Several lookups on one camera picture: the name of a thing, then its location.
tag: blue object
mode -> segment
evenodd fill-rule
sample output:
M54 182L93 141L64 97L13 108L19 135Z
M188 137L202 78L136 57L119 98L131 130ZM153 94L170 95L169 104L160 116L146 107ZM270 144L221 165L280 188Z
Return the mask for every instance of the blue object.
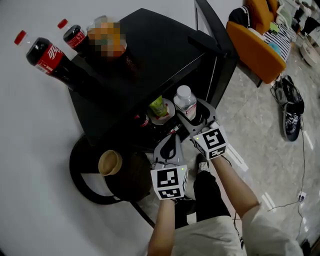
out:
M277 45L275 42L270 42L268 45L277 53L281 56L281 49L279 45Z

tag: white-capped bottle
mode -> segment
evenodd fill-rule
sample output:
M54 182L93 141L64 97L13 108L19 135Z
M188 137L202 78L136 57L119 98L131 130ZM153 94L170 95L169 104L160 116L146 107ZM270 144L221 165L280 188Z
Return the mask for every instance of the white-capped bottle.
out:
M197 98L193 95L189 86L179 86L173 101L176 109L182 112L190 121L196 117Z

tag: black pants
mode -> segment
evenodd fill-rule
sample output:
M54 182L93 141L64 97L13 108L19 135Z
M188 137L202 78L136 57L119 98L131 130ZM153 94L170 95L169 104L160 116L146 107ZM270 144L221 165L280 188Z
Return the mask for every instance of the black pants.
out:
M195 195L196 221L200 222L217 216L230 216L221 198L216 178L208 171L201 171L193 184ZM175 205L175 228L187 226L187 207L190 201L179 201Z

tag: brown cup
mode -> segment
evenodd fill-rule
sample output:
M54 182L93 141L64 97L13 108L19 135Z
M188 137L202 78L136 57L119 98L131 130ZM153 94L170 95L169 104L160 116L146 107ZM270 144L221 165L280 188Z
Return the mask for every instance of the brown cup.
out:
M103 176L115 175L122 166L121 155L114 150L107 150L99 159L98 170Z

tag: chair leg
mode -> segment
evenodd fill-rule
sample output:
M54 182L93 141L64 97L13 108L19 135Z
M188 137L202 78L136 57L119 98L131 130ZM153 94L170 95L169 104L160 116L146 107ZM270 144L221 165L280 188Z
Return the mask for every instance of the chair leg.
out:
M262 80L260 79L260 81L258 82L258 84L256 85L256 87L260 87L260 85L261 85L261 83L262 83Z

